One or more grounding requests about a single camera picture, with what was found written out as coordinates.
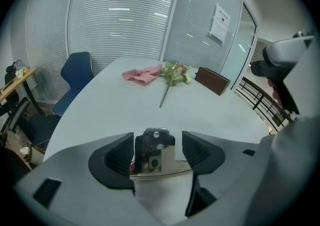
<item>pink cloth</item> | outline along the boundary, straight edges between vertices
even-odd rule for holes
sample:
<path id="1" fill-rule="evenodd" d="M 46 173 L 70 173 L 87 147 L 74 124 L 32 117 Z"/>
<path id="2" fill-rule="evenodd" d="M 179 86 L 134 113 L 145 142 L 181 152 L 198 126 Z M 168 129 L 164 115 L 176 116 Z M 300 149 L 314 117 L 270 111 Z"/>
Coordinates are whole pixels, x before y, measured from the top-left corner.
<path id="1" fill-rule="evenodd" d="M 145 86 L 152 80 L 159 77 L 161 64 L 143 69 L 133 69 L 122 73 L 124 80 L 132 80 L 140 85 Z"/>

